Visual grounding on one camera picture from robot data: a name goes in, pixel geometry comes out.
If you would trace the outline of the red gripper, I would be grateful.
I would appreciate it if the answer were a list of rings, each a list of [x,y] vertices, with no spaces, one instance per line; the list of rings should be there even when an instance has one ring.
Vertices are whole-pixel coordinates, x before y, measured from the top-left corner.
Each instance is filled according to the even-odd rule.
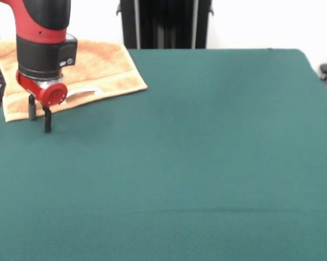
[[[44,111],[44,132],[51,132],[52,113],[49,107],[61,104],[67,95],[67,87],[61,82],[61,78],[53,80],[35,80],[16,72],[18,84],[30,93],[28,97],[28,118],[31,121],[36,119],[35,99],[43,105]]]

